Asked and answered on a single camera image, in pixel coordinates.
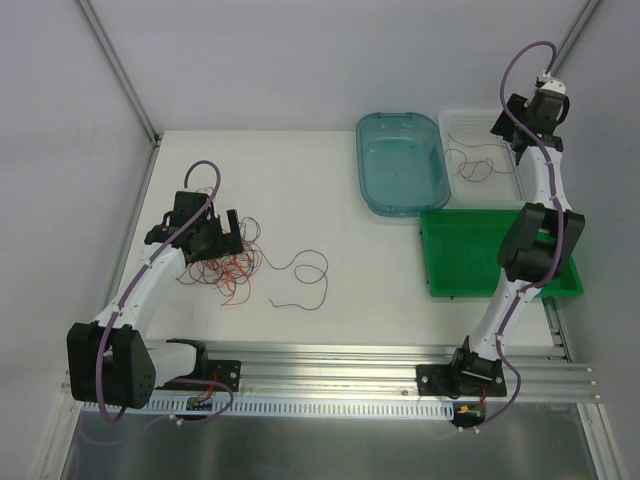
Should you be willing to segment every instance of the black wire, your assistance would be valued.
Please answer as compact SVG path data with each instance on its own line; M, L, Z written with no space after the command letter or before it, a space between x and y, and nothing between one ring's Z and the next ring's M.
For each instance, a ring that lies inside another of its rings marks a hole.
M324 287L324 294L322 295L322 300L320 301L320 303L315 306L315 307L305 307L303 305L300 305L299 303L281 303L281 304L275 304L273 302L273 300L269 299L269 301L271 302L271 305L274 308L282 308L282 307L298 307L301 308L302 310L306 310L307 312L312 312L314 310L318 310L322 305L324 305L324 302L327 299L327 292L329 291L329 277L327 277L327 272L329 271L329 260L327 259L327 257L324 255L324 253L321 253L317 250L313 250L313 249L307 249L307 250L302 250L298 253L296 253L296 255L291 259L291 261L285 265L284 267L276 267L274 266L269 259L267 258L267 256L263 253L262 256L264 257L265 261L267 262L267 264L273 268L274 270L286 270L287 268L289 268L291 265L293 265L293 262L296 261L296 258L298 258L300 255L305 254L305 253L315 253L317 255L320 255L325 262L325 269L321 269L316 267L315 265L309 265L308 263L301 263L300 265L296 265L295 267L293 267L293 274L295 275L296 279L300 282L300 283L304 283L305 285L315 285L316 283L320 282L323 278L325 279L325 287ZM300 274L298 273L298 269L299 268L311 268L313 270L316 270L317 272L320 273L320 276L315 279L315 280L303 280L302 278L300 278Z
M453 140L455 143L462 145L464 147L468 147L468 148L474 148L474 147L500 147L500 148L504 148L505 150L509 151L509 149L504 146L504 145L499 145L497 143L480 143L477 145L467 145L465 143L459 142L458 140L456 140L455 138L453 138L451 135L449 135L449 139ZM452 155L450 152L458 152L460 153L463 157L464 157L464 161L460 162L458 164L458 171L456 173L454 173L452 176L456 176L456 175L460 175L462 178L464 178L467 182L471 182L471 183L480 183L480 182L484 182L487 178L489 178L491 176L492 173L499 173L501 175L511 175L515 172L515 169L512 169L509 172L503 172L501 170L496 170L494 168L494 163L493 163L493 159L490 157L485 158L484 160L476 160L473 162L469 161L469 157L467 156L467 154L465 152L463 152L460 149L457 148L452 148L449 147L447 148L444 153L443 156L446 158L447 152L449 152L449 161L452 160ZM476 174L476 170L480 165L486 165L489 168L489 172L482 178L480 179L473 179L473 176ZM471 169L471 174L470 175L465 175L465 169L469 166L472 166Z

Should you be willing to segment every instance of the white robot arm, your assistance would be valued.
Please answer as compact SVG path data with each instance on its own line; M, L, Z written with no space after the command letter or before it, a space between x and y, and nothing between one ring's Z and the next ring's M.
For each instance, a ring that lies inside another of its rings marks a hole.
M202 162L209 163L194 166ZM161 299L188 264L243 251L235 210L227 211L228 233L214 214L215 190L211 196L177 192L173 210L147 233L132 279L123 283L94 322L76 323L69 330L69 376L76 400L97 401L101 408L142 408L154 388L177 377L209 380L203 342L171 339L148 349L144 337Z
M500 246L500 280L482 320L450 364L417 366L420 395L507 395L502 363L508 341L524 309L562 273L584 228L584 217L571 211L564 194L562 139L554 135L568 109L565 86L543 74L532 97L511 96L492 128L516 153L527 203Z

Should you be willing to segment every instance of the wire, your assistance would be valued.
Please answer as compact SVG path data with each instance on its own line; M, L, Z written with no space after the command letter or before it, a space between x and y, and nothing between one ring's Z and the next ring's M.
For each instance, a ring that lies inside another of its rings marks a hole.
M203 385L210 385L209 388L213 388L213 387L218 387L222 390L224 390L226 393L229 394L229 401L218 411L208 414L206 415L205 418L199 419L199 420L185 420L183 418L179 418L176 423L178 426L180 425L202 425L203 423L208 423L213 421L214 419L218 418L220 415L222 415L224 412L226 412L227 410L229 410L231 408L231 406L233 405L234 402L234 395L233 395L233 391L224 383L219 383L216 381L212 381L212 380L195 380L192 378L182 378L182 377L178 377L178 378L174 378L173 380L171 380L172 382L176 382L176 383L189 383L189 384L193 384L193 383L197 383L197 384L203 384ZM163 420L174 420L176 419L176 415L175 413L172 413L170 415L162 415L160 417L156 417L153 420L151 420L150 422L148 422L146 425L144 425L140 430L138 430L137 432L131 434L131 435L127 435L124 438L119 438L118 440L95 440L91 437L89 437L87 435L87 433L84 431L84 418L83 416L80 417L80 419L78 420L78 425L77 425L77 430L78 430L78 435L80 436L80 438L82 440L84 440L85 442L91 444L91 445L95 445L98 447L113 447L115 445L121 445L122 443L128 442L128 441L132 441L132 440L136 440L137 438L140 438L140 436L142 436L145 432L147 432L151 427L153 427L154 425L160 423Z
M451 152L458 152L464 157L464 160L458 164L458 171L456 173L454 173L452 176L455 177L456 175L460 175L467 182L480 183L480 182L484 182L487 178L489 178L492 173L499 173L501 175L511 175L511 174L515 173L515 169L513 169L513 168L508 172L503 172L501 170L497 170L496 168L494 168L494 162L493 162L493 159L491 157L487 157L484 160L469 161L469 157L467 156L467 154L465 152L463 152L462 150L460 150L458 148L451 147L451 140L453 140L455 143L457 143L457 144L459 144L459 145L461 145L463 147L467 147L467 148L499 147L499 148L505 149L507 152L509 152L509 148L507 148L505 145L500 145L500 144L497 144L497 143L480 143L480 144L477 144L477 145L468 145L466 143L462 143L462 142L456 140L455 138L453 138L451 136L451 134L449 134L449 141L448 141L448 144L447 144L447 149L443 152L443 156L446 157L447 153L449 153L449 161L453 161L453 155L451 154ZM481 165L484 165L484 166L488 167L489 168L489 172L482 178L473 179L473 177L476 174L476 170ZM471 173L468 174L468 175L465 175L465 169L467 167L469 167L469 166L472 166Z
M266 256L262 248L257 244L257 240L262 234L262 227L253 217L244 217L240 222L240 234L242 237L243 252L237 255L228 255L223 258L206 260L189 265L182 276L178 279L183 285L193 285L201 283L205 285L213 285L226 298L222 306L231 307L246 303L251 297L251 278L258 272L262 263L265 262L273 270L286 270L290 268L298 257L303 254L313 253L323 259L323 265L318 267L310 263L301 263L293 267L293 274L296 280L304 285L314 285L325 280L325 288L322 299L318 305L309 307L299 303L276 303L272 299L269 302L274 308L297 307L306 311L318 310L324 305L329 290L329 260L327 257L312 249L302 250L298 252L293 259L283 267L277 267ZM305 280L301 277L301 270L310 269L317 274L317 278ZM236 295L240 290L240 286L247 286L247 293L242 300L236 300Z
M509 323L509 320L513 316L513 312L515 311L516 307L520 303L520 298L521 298L520 294L525 293L527 290L531 288L542 288L547 283L549 283L551 279L553 279L553 276L555 275L556 270L558 269L558 265L560 264L560 257L562 255L562 245L564 243L564 214L562 211L562 205L560 204L560 201L556 196L557 195L556 175L555 175L555 170L553 168L551 155L549 154L547 147L544 145L544 143L542 143L542 141L537 137L537 135L533 133L530 129L528 129L522 122L520 122L516 118L516 116L511 112L511 110L509 110L509 107L507 106L507 101L505 99L505 86L507 83L507 78L509 77L509 73L511 72L511 69L516 64L516 62L520 59L520 57L522 57L522 55L524 55L526 52L528 52L532 48L539 47L539 46L547 46L551 48L552 56L551 56L551 61L547 66L547 72L551 69L557 56L556 46L553 43L548 42L546 40L534 42L527 45L522 50L520 50L515 57L513 57L513 59L507 66L507 69L505 70L504 75L502 76L502 81L500 82L500 103L502 104L502 108L505 114L511 119L511 121L513 121L513 123L518 128L520 128L520 130L522 130L529 138L533 140L535 145L540 149L540 151L542 152L542 155L544 156L547 168L549 170L549 189L551 192L552 202L558 212L558 234L557 234L557 241L556 241L556 249L553 253L553 261L551 264L551 268L549 268L549 271L547 272L547 274L539 282L530 283L524 286L521 290L516 292L514 300L511 303L509 309L507 310L507 313L505 314L504 319L502 320L502 323L498 328L498 331L496 332L496 350L498 351L498 356L500 357L500 360L502 361L502 363L504 363L507 366L507 368L511 370L511 372L513 372L513 374L515 375L516 388L514 389L513 394L511 395L511 398L509 399L509 401L497 413L495 413L493 416L485 420L484 425L494 422L496 419L501 417L509 408L511 408L511 406L515 403L516 399L518 398L518 395L520 394L520 389L522 388L522 376L520 375L520 372L507 360L507 357L505 356L503 351L502 336L504 335L504 331Z
M120 300L118 301L118 304L117 304L118 310L114 311L111 317L109 318L109 321L107 322L107 325L105 326L104 332L102 334L102 338L100 338L100 344L98 346L98 355L96 358L96 372L95 372L96 400L98 403L98 409L100 410L100 415L109 423L113 424L113 423L119 422L122 419L124 412L127 410L127 407L122 407L120 409L120 412L118 412L118 414L116 415L116 417L112 418L107 412L107 407L104 402L104 390L102 385L102 368L103 368L104 356L105 356L105 351L107 349L107 341L109 339L109 335L111 334L113 325L115 324L116 320L118 319L118 316L120 315L119 311L121 311L122 308L124 308L124 305L127 299L129 298L129 296L131 295L131 293L133 292L133 289L138 284L138 282L142 279L145 272L150 268L150 266L153 264L156 258L158 258L158 256L164 251L164 249L167 248L169 245L171 245L171 242L173 242L176 238L178 238L182 234L182 232L184 232L187 228L189 228L200 215L205 213L213 203L213 199L215 198L220 188L220 169L213 162L210 162L209 160L199 160L195 162L193 165L191 165L191 167L189 167L184 177L184 188L189 187L189 176L191 175L191 172L193 172L193 170L198 165L208 165L211 168L213 168L213 170L216 172L216 184L211 192L211 195L209 196L207 201L204 203L204 205L202 205L202 207L200 207L200 209L189 220L187 220L182 227L176 230L173 233L173 235L171 235L162 245L160 245L160 247L158 247L158 249L149 257L148 262L145 263L140 268L140 270L135 275L135 277L133 277L133 279L127 286L127 288L124 290L122 296L120 297Z

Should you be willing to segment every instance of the transparent plastic container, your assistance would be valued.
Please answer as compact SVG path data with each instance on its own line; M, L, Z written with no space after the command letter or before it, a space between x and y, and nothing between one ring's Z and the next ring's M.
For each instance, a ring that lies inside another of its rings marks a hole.
M371 211L417 217L451 196L438 126L418 113L373 113L356 127L360 191Z

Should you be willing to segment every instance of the green plastic tray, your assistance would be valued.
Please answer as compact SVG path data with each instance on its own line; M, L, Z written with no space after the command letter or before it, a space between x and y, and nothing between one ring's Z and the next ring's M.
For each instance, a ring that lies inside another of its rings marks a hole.
M440 210L421 216L429 289L434 297L490 297L498 286L498 250L518 215L512 210ZM540 297L583 292L573 258Z

